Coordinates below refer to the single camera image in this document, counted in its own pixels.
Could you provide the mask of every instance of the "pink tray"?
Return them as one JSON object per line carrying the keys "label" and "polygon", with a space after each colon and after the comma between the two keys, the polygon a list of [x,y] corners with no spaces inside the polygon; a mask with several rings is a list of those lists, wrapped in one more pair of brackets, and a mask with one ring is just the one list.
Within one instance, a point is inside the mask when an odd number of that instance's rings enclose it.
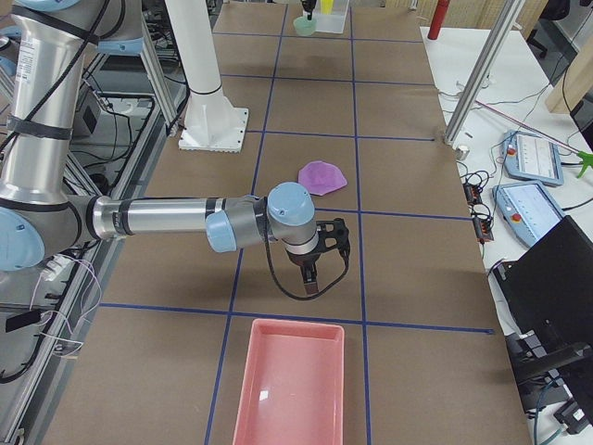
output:
{"label": "pink tray", "polygon": [[344,329],[255,320],[233,445],[342,445]]}

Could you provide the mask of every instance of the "white desk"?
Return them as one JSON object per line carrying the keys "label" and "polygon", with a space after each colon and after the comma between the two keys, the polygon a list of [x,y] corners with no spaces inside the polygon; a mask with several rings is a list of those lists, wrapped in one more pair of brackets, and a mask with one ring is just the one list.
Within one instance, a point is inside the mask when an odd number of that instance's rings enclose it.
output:
{"label": "white desk", "polygon": [[[435,77],[436,87],[444,93],[455,95],[460,91],[458,83],[466,84],[473,69],[473,65],[486,41],[488,31],[486,30],[464,30],[464,29],[443,29],[438,40],[426,39],[427,28],[422,28],[424,44],[428,53],[431,69]],[[478,95],[478,100],[486,103],[500,101],[517,101],[528,95],[539,92],[548,84],[548,78],[541,70],[537,61],[522,35],[518,32],[511,32],[506,44],[503,46],[498,58],[490,71],[491,84],[483,89]],[[552,90],[547,90],[539,98],[534,111],[529,115],[526,122],[538,130],[541,130],[561,141],[576,131],[572,119],[568,115],[552,115],[545,106],[545,99]],[[441,107],[444,110],[445,120],[448,121],[455,109],[457,100],[446,95],[440,95]],[[537,101],[537,96],[526,99],[519,104],[500,104],[494,107],[523,121],[527,113]],[[464,161],[470,172],[476,170],[494,171],[494,164],[490,160],[490,147],[499,143],[505,132],[517,130],[509,121],[496,116],[485,109],[473,110],[465,122],[463,131],[460,133],[456,145],[465,144],[470,147],[470,154]],[[588,152],[587,143],[580,133],[571,137],[570,144],[578,149]],[[494,151],[498,156],[499,148]],[[574,155],[562,157],[565,162],[577,162],[579,159]],[[516,182],[502,173],[502,166],[498,165],[498,171],[491,179],[482,195],[483,201],[494,209],[492,198],[492,187],[501,184]],[[576,179],[580,168],[564,168],[564,185],[557,188],[549,187],[549,191],[561,207],[569,207],[579,204],[593,197],[593,170],[589,170],[581,179]],[[569,212],[583,231],[593,238],[593,204]],[[506,258],[510,261],[517,260],[526,252],[524,247],[514,236],[509,226],[502,220],[500,213],[495,215],[493,230],[495,241],[486,244],[484,265],[488,269],[496,261]],[[490,287],[498,307],[498,317],[505,334],[512,332],[516,326],[510,317],[508,307],[504,301],[498,285],[491,278]],[[542,412],[538,425],[538,441],[543,441],[559,426],[552,414],[561,404],[550,405]],[[555,444],[591,444],[593,443],[593,427],[588,426],[581,434],[569,436],[563,433],[554,440]]]}

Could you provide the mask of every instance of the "black monitor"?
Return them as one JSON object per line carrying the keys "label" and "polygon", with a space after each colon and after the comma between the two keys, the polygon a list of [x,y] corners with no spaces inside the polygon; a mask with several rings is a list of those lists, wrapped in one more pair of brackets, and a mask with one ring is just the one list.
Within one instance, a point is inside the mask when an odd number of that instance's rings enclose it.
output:
{"label": "black monitor", "polygon": [[[505,272],[502,290],[523,333],[533,330],[551,353],[593,346],[593,243],[564,217]],[[593,358],[558,368],[593,424]]]}

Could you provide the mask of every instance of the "yellow object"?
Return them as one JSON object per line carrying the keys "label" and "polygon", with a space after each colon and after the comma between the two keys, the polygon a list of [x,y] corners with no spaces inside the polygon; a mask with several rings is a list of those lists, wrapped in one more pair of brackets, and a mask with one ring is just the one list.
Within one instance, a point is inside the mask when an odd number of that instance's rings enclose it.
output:
{"label": "yellow object", "polygon": [[334,0],[322,0],[322,14],[331,14]]}

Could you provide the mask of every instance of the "black chair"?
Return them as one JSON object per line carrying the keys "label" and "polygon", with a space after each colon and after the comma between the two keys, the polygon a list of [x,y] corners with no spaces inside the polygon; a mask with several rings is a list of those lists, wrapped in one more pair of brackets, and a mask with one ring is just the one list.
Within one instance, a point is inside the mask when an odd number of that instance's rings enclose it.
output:
{"label": "black chair", "polygon": [[[568,16],[570,11],[571,0],[549,0],[539,18],[551,21],[562,20]],[[539,53],[539,58],[544,58],[548,53],[548,49],[536,40],[536,32],[537,30],[531,31],[529,37],[527,37],[527,43],[541,50],[541,53]]]}

